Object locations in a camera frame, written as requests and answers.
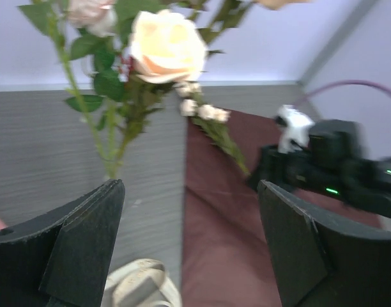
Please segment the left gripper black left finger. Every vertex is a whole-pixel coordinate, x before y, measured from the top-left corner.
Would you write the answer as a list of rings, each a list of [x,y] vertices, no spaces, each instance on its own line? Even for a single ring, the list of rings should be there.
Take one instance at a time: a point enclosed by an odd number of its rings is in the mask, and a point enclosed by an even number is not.
[[[108,180],[0,230],[0,306],[100,306],[125,186]]]

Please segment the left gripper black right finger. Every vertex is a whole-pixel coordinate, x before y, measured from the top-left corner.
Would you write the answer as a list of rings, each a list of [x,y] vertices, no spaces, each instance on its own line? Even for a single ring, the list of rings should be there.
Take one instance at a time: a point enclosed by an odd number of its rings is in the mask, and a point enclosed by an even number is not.
[[[260,181],[261,220],[283,306],[391,306],[391,232]]]

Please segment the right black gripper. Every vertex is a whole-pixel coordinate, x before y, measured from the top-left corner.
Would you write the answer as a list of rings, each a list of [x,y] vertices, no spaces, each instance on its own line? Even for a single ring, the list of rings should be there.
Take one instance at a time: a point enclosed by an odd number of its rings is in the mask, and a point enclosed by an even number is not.
[[[310,148],[300,147],[288,153],[280,153],[278,145],[266,145],[259,150],[259,159],[255,169],[246,179],[246,185],[257,192],[261,180],[269,181],[287,192],[297,189],[314,191],[314,187],[296,178],[294,171],[303,170],[310,164],[313,151]]]

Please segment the cream ribbon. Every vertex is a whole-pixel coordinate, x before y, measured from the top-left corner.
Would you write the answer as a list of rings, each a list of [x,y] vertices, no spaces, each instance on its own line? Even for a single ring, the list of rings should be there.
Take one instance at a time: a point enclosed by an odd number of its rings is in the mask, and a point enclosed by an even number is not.
[[[134,260],[110,273],[104,291],[111,291],[113,306],[183,306],[166,266],[150,258]]]

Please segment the dark red wrapping paper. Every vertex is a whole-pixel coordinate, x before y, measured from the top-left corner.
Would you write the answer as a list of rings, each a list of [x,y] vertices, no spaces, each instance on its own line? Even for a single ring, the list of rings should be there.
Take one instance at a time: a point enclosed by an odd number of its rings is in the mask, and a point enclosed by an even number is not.
[[[185,306],[280,306],[256,193],[195,124],[187,130]]]

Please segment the small pink bud spray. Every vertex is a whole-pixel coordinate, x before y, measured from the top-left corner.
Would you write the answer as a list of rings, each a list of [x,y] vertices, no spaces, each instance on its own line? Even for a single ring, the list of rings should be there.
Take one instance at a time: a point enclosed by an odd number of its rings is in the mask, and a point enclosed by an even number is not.
[[[244,175],[249,175],[250,171],[245,165],[244,156],[229,135],[227,123],[231,112],[205,102],[198,82],[182,81],[176,83],[174,89],[182,98],[180,114],[190,118],[191,122],[198,126],[214,145],[234,160]]]

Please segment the cream rose stem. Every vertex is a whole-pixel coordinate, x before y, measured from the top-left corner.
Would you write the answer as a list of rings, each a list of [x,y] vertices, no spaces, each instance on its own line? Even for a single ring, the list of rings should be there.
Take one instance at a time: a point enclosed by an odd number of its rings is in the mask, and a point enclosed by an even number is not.
[[[183,117],[225,123],[229,112],[205,104],[197,82],[208,49],[196,25],[171,10],[138,13],[131,29],[128,54],[116,54],[108,45],[94,53],[91,102],[105,109],[96,131],[107,129],[107,152],[102,155],[108,178],[116,178],[127,146],[150,124],[150,115],[163,110],[171,90],[181,97]]]

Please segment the pink flower stem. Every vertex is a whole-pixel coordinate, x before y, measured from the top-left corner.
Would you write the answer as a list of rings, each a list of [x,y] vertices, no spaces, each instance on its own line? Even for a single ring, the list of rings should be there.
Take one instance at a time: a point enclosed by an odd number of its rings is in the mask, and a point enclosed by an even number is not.
[[[31,1],[17,8],[39,32],[50,38],[70,84],[70,93],[76,98],[88,127],[93,135],[100,158],[105,151],[89,114],[88,105],[80,92],[71,66],[71,55],[66,49],[65,28],[68,23],[76,28],[85,28],[91,34],[105,38],[112,34],[117,16],[114,1]]]

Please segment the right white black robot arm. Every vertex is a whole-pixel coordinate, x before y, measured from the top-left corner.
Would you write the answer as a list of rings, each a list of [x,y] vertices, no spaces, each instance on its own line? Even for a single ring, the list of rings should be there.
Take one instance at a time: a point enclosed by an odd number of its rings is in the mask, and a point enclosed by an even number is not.
[[[355,122],[277,118],[277,123],[283,133],[278,144],[261,148],[247,179],[251,189],[265,180],[288,192],[311,191],[391,219],[391,157],[366,159]]]

